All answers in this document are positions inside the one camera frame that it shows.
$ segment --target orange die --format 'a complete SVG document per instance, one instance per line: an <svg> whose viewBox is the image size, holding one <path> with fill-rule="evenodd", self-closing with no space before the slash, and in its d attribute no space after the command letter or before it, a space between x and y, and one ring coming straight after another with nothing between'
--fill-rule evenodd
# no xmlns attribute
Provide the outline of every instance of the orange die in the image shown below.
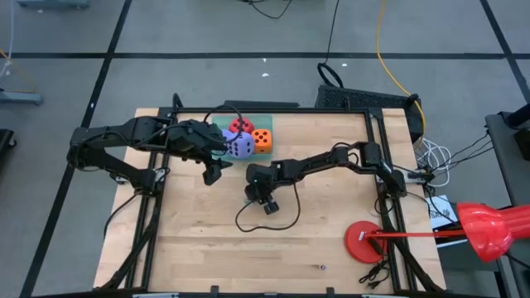
<svg viewBox="0 0 530 298"><path fill-rule="evenodd" d="M254 129L254 153L268 154L272 152L272 133L268 129Z"/></svg>

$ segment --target red lamp base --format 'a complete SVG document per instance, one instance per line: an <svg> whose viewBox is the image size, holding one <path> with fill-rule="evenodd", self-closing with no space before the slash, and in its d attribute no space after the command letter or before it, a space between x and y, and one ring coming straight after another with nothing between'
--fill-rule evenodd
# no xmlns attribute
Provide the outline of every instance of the red lamp base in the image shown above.
<svg viewBox="0 0 530 298"><path fill-rule="evenodd" d="M366 236L360 237L361 233L372 233L380 230L381 228L369 221L359 221L353 223L346 230L346 235L344 236L344 244L350 256L355 260L363 263L373 264L379 262L383 259L383 256L379 255L375 249L372 248ZM387 251L387 245L385 245L385 240L381 238L375 238L374 241L379 244L383 249L383 252Z"/></svg>

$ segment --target yellow cable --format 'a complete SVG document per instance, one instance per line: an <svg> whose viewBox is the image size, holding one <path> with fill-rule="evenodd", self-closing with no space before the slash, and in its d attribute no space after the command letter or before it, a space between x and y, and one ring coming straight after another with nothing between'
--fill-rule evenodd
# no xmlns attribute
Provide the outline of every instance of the yellow cable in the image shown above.
<svg viewBox="0 0 530 298"><path fill-rule="evenodd" d="M11 63L11 65L13 66L13 69L16 72L18 72L21 75L21 77L31 86L31 89L28 89L28 90L5 90L5 91L6 92L20 92L20 93L35 93L36 92L36 88L35 88L35 83L33 82L33 79L31 79L31 77L29 75L27 75L24 72L24 70L22 70L20 67L15 65L13 63L13 61L11 59L9 59L7 54L2 49L0 49L0 55L2 55L7 61L9 61Z"/></svg>
<svg viewBox="0 0 530 298"><path fill-rule="evenodd" d="M384 64L383 58L381 58L381 54L379 51L379 37L381 35L381 21L383 20L383 14L384 14L384 8L387 5L387 0L382 0L381 2L381 10L379 11L379 17L378 17L378 27L375 31L375 50L378 54L379 62L381 62L381 65L383 66L384 70L387 72L387 75L392 79L392 81L396 84L397 87L400 88L403 93L405 93L407 96L411 96L411 93L408 92L405 87L403 87L396 78L392 75L388 67ZM420 115L422 117L422 135L419 138L419 142L416 144L416 147L419 147L423 143L423 135L425 135L426 131L426 120L425 120L425 114L423 113L422 107L417 101L414 101L414 104L416 104L417 110L420 112Z"/></svg>

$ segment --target red lamp shade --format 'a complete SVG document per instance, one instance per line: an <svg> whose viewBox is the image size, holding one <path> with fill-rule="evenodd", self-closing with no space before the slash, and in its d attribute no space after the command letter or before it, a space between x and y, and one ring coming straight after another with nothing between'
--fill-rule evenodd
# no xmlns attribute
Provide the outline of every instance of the red lamp shade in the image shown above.
<svg viewBox="0 0 530 298"><path fill-rule="evenodd" d="M461 203L456 210L471 247L484 262L504 255L514 239L530 237L530 205L496 210Z"/></svg>

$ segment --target purple die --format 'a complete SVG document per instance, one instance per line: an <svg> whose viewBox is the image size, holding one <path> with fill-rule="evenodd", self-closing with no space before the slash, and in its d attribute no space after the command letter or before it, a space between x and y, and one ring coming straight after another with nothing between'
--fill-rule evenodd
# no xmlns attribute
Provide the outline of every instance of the purple die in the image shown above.
<svg viewBox="0 0 530 298"><path fill-rule="evenodd" d="M236 132L229 133L230 135L226 137L227 140L231 140L237 135ZM231 156L240 159L248 158L254 152L254 139L250 133L241 132L241 135L238 137L238 139L226 144L226 147L229 149L228 154Z"/></svg>

